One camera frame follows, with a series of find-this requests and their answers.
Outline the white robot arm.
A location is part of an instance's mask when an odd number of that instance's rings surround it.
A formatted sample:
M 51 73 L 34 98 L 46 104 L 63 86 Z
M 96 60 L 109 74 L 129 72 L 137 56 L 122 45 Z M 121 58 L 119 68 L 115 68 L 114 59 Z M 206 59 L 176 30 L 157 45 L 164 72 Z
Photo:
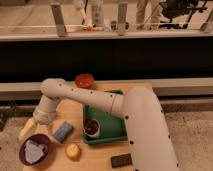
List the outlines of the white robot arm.
M 48 125 L 56 116 L 62 98 L 123 118 L 135 171 L 179 171 L 170 133 L 156 94 L 143 86 L 123 95 L 71 87 L 63 79 L 41 83 L 42 96 L 33 112 L 36 122 Z

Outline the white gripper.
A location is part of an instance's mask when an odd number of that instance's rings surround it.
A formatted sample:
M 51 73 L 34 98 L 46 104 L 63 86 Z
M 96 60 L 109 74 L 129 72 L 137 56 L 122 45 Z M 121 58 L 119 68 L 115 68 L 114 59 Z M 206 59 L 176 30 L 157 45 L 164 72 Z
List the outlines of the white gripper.
M 33 117 L 36 122 L 40 125 L 48 125 L 52 123 L 55 119 L 56 113 L 45 112 L 42 111 L 39 107 L 37 107 L 33 112 Z

